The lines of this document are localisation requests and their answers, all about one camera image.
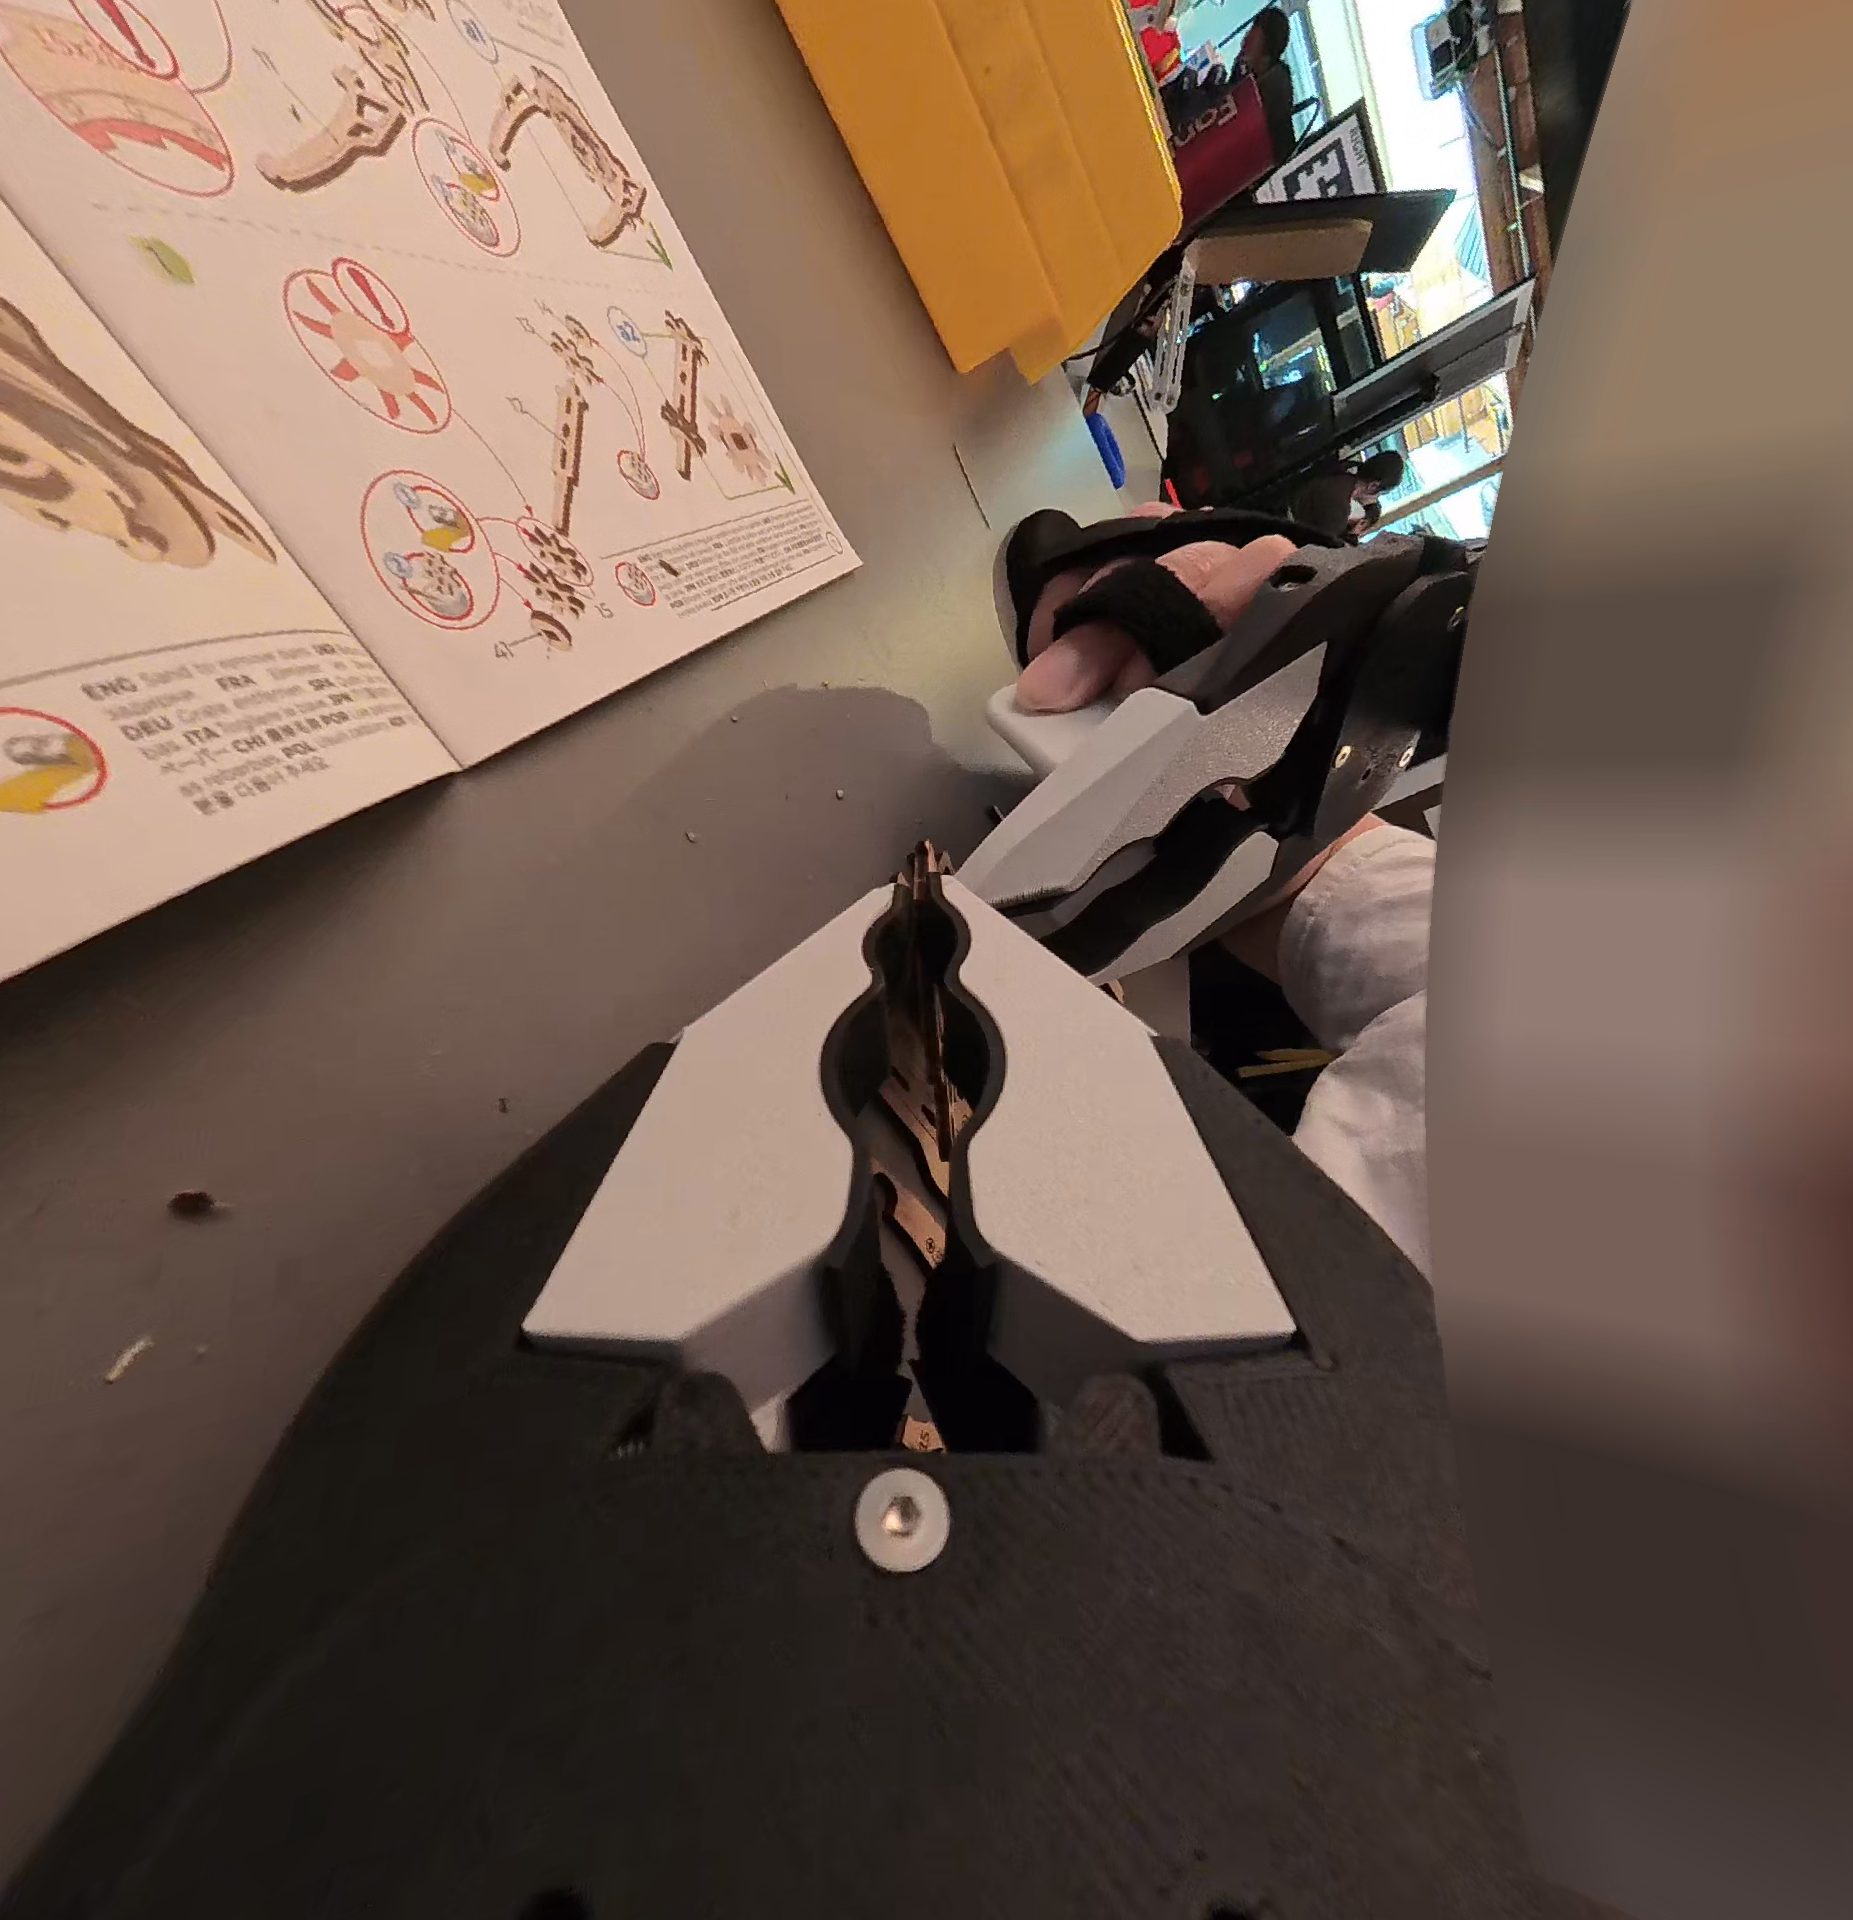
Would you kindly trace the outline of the paper instruction booklet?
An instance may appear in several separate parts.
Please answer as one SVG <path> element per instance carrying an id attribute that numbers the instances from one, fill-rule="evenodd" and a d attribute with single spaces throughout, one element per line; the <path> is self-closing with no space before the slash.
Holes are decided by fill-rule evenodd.
<path id="1" fill-rule="evenodd" d="M 857 566 L 558 3 L 0 3 L 0 982 Z"/>

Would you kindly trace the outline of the yellow plastic bin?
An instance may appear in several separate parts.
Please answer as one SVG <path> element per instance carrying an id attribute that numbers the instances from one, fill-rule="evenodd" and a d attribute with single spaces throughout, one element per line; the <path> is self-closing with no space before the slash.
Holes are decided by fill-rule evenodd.
<path id="1" fill-rule="evenodd" d="M 1045 381 L 1180 232 L 1123 3 L 779 3 L 957 370 Z"/>

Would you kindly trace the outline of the black framed marker sign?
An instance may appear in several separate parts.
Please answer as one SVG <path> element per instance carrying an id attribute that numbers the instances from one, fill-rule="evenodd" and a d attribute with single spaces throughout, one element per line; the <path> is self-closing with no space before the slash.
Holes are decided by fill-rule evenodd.
<path id="1" fill-rule="evenodd" d="M 1372 200 L 1385 191 L 1372 111 L 1355 101 L 1276 161 L 1255 187 L 1251 202 Z"/>

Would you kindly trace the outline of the person's right hand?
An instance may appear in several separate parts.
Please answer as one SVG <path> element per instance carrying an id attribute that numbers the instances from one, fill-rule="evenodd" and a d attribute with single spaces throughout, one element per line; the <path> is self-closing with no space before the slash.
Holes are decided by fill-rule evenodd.
<path id="1" fill-rule="evenodd" d="M 1156 685 L 1215 645 L 1292 556 L 1257 514 L 1027 514 L 999 551 L 1017 706 L 1054 717 Z"/>

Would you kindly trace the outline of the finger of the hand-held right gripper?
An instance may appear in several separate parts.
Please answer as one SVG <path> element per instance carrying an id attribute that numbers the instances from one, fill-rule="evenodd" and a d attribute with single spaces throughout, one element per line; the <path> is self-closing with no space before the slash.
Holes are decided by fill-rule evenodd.
<path id="1" fill-rule="evenodd" d="M 989 723 L 1036 782 L 961 867 L 963 886 L 991 906 L 1059 906 L 1137 876 L 1198 794 L 1251 782 L 1280 759 L 1313 705 L 1321 667 L 1300 657 L 1215 710 L 1147 685 L 1117 705 L 1036 717 L 1002 685 Z"/>
<path id="2" fill-rule="evenodd" d="M 1017 925 L 1103 986 L 1175 959 L 1271 876 L 1276 834 L 1257 822 L 1176 822 L 1117 852 L 1079 891 L 1017 906 Z"/>

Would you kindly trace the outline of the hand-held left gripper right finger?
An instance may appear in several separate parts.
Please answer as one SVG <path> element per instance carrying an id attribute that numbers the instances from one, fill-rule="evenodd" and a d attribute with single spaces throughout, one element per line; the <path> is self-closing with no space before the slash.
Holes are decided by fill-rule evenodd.
<path id="1" fill-rule="evenodd" d="M 1288 1352 L 1300 1322 L 1160 1036 L 941 876 L 941 1436 L 1033 1452 L 1093 1378 Z"/>

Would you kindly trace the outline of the small wooden model part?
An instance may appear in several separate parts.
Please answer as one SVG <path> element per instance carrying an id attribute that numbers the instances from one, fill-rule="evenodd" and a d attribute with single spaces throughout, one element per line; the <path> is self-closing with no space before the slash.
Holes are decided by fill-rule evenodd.
<path id="1" fill-rule="evenodd" d="M 950 1237 L 950 1153 L 969 1102 L 944 1070 L 944 982 L 932 972 L 932 882 L 944 853 L 923 841 L 893 878 L 893 922 L 881 933 L 888 1072 L 865 1122 L 874 1196 L 881 1199 L 881 1266 L 900 1305 L 900 1378 L 905 1404 L 897 1442 L 944 1452 L 944 1435 L 915 1381 L 915 1322 Z"/>

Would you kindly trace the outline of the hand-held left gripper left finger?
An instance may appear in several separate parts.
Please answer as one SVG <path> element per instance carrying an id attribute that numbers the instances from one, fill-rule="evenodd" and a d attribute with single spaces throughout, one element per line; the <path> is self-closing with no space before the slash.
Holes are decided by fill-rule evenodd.
<path id="1" fill-rule="evenodd" d="M 818 1268 L 843 1226 L 854 1143 L 818 1059 L 871 986 L 880 886 L 676 1039 L 597 1193 L 525 1317 L 545 1352 L 726 1378 L 771 1452 L 834 1352 Z"/>

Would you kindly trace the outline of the person's right forearm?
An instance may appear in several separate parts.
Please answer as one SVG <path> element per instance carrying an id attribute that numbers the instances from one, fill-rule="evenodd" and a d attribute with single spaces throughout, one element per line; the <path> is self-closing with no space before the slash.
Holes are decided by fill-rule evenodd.
<path id="1" fill-rule="evenodd" d="M 1389 1045 L 1425 1059 L 1433 887 L 1430 834 L 1364 822 L 1221 945 L 1334 1054 Z"/>

